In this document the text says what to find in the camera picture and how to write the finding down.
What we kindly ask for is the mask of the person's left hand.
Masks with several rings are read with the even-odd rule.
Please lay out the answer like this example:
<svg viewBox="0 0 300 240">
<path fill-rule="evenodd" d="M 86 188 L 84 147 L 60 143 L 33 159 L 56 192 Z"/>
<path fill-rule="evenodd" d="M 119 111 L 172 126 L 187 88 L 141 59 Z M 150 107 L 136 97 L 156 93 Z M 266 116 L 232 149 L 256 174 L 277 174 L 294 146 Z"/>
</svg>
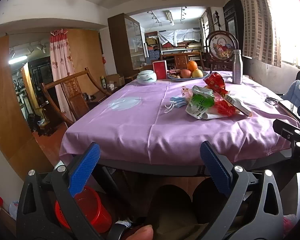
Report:
<svg viewBox="0 0 300 240">
<path fill-rule="evenodd" d="M 134 234 L 129 236 L 127 240 L 152 240 L 153 239 L 153 227 L 151 225 L 143 226 Z"/>
</svg>

